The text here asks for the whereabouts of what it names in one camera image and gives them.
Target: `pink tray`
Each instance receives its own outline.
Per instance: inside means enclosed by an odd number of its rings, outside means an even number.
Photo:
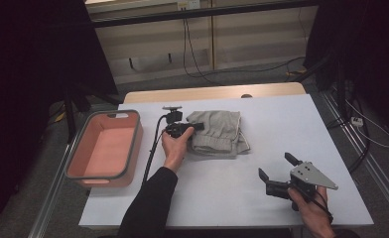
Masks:
[[[72,145],[66,176],[82,186],[129,185],[142,135],[135,110],[93,113]]]

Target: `wall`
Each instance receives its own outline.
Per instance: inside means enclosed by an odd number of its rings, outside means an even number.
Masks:
[[[177,10],[176,1],[86,2],[91,19]],[[203,0],[202,8],[267,0]],[[286,61],[305,55],[317,7],[188,19],[200,70]],[[96,29],[116,84],[185,74],[183,20]],[[196,72],[188,34],[186,66]]]

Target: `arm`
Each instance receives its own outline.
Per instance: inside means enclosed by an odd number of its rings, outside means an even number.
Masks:
[[[166,160],[164,166],[145,183],[126,211],[118,237],[161,237],[167,223],[171,199],[177,184],[176,172],[187,151],[187,140],[194,131],[190,127],[180,138],[163,133]]]
[[[318,203],[324,206],[324,201],[327,201],[327,193],[325,187],[318,186],[318,193],[322,197],[316,195],[315,199]],[[314,203],[306,203],[298,191],[293,188],[288,189],[288,194],[291,199],[297,203],[301,213],[301,217],[306,227],[312,232],[316,238],[359,238],[357,234],[349,230],[342,230],[335,233],[330,226],[327,214]]]

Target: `power outlet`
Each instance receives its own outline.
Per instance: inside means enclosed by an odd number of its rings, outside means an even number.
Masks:
[[[186,11],[186,10],[189,10],[189,2],[188,2],[188,1],[180,1],[180,2],[177,2],[177,10],[178,10],[178,11]]]
[[[200,0],[188,1],[189,10],[200,9]]]
[[[200,0],[177,2],[178,11],[193,10],[193,9],[200,9]]]
[[[362,127],[364,125],[364,122],[362,121],[362,118],[351,117],[351,124],[356,127]]]

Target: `black sleeve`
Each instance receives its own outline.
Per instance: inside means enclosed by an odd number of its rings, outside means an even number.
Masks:
[[[177,180],[173,171],[159,168],[127,209],[118,237],[162,237]]]
[[[355,232],[346,229],[334,230],[335,238],[359,238]]]

